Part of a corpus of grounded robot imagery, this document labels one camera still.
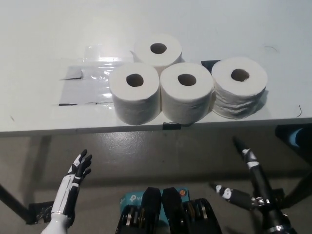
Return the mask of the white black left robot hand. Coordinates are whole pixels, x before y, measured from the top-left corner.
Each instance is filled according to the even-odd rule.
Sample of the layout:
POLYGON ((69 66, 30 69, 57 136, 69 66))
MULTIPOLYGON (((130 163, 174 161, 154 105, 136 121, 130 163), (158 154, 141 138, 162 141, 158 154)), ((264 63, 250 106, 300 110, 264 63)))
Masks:
POLYGON ((92 155, 87 156, 87 149, 83 150, 70 166, 59 186, 51 213, 72 217, 82 181, 91 172, 92 155))

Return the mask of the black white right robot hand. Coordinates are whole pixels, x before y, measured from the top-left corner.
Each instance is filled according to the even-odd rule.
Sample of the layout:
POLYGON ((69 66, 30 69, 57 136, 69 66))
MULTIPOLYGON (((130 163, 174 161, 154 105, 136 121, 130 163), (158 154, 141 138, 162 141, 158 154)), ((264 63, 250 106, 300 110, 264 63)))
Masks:
POLYGON ((225 201, 242 209, 258 210, 262 214, 262 230, 266 234, 295 234, 288 217, 281 211, 278 200, 263 171, 263 168, 253 153, 242 140, 233 137, 233 143, 242 160, 247 165, 253 195, 210 182, 209 186, 225 201))

